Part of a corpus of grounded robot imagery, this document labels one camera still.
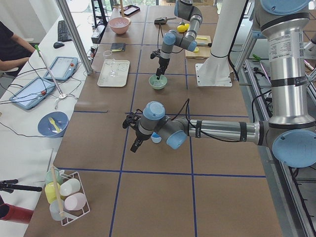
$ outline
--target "yellow cup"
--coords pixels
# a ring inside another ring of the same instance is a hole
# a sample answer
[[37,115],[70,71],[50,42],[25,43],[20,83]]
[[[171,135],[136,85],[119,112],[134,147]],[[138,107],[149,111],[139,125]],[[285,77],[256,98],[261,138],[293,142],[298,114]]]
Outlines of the yellow cup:
[[55,193],[55,188],[54,188],[54,182],[50,182],[49,184],[46,185],[45,187],[45,194],[46,198],[49,204],[51,204],[53,201],[57,199],[56,193]]

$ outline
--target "white desk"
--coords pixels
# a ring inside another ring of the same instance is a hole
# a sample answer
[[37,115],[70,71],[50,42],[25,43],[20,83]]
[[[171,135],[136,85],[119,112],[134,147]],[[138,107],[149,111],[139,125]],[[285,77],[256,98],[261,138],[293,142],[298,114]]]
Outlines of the white desk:
[[[91,13],[73,13],[73,18],[86,52],[93,46],[91,41],[92,27],[87,20],[89,15]],[[53,48],[54,42],[57,41],[57,24],[61,19],[62,17],[55,22],[39,44],[39,49],[49,65],[56,56],[77,57],[81,61],[72,41],[65,42],[65,46],[59,49]],[[29,62],[34,68],[44,67],[44,63],[36,51],[30,57]],[[27,63],[21,70],[21,73],[31,69],[31,66]],[[44,73],[45,70],[39,71],[40,76],[43,76]],[[18,76],[13,83],[25,86],[36,76],[35,72],[26,73]],[[62,83],[60,88],[63,93],[67,94],[71,92],[76,97],[79,97],[86,78],[86,73],[81,63],[73,77],[77,80],[70,78]],[[9,90],[13,93],[16,93],[19,89],[20,87],[18,86],[9,87]],[[58,97],[59,92],[57,89],[53,91],[53,95]],[[38,122],[44,115],[55,111],[56,98],[48,95],[35,108],[30,111],[24,111],[13,104],[1,104],[1,102],[8,100],[11,96],[12,94],[7,91],[0,99],[0,112],[2,112],[0,122],[20,134],[40,135],[37,130]],[[70,119],[75,103],[75,98],[67,97],[59,102],[57,110],[66,113]],[[8,128],[0,125],[0,140],[0,180],[18,179],[21,185],[43,187],[46,171],[56,156],[62,138],[51,139],[18,136]],[[5,203],[32,210],[34,210],[40,197],[39,192],[19,190],[15,190],[12,194],[0,192],[0,195]],[[0,221],[1,237],[23,236],[26,228],[27,225],[25,224]]]

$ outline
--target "black shirt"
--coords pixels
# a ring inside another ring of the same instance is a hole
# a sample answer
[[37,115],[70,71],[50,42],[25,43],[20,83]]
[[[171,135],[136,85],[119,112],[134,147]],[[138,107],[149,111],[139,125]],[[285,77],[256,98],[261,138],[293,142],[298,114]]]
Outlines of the black shirt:
[[13,32],[0,21],[0,60],[16,60],[29,57],[31,52],[11,39]]

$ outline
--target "person's arm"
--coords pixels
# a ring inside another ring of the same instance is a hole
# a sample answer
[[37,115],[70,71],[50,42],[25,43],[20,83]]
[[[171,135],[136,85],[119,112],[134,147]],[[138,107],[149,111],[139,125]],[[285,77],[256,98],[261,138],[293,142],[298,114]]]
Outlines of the person's arm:
[[26,48],[28,51],[30,51],[31,53],[33,53],[35,51],[35,49],[28,43],[26,42],[24,39],[22,39],[21,37],[19,37],[16,34],[13,34],[11,39],[15,42],[17,42],[19,45],[21,45],[22,47]]
[[29,57],[21,58],[17,60],[9,60],[9,61],[0,60],[0,70],[7,71],[15,67],[23,66],[28,60],[29,60]]

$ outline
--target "computer mouse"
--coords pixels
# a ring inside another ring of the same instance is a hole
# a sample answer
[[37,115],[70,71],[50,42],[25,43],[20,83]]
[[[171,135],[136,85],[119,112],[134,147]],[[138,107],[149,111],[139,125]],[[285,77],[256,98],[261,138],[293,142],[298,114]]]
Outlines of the computer mouse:
[[60,47],[62,47],[62,46],[65,46],[65,44],[62,43],[62,42],[60,42],[60,41],[55,42],[54,45],[53,45],[54,48],[60,48]]

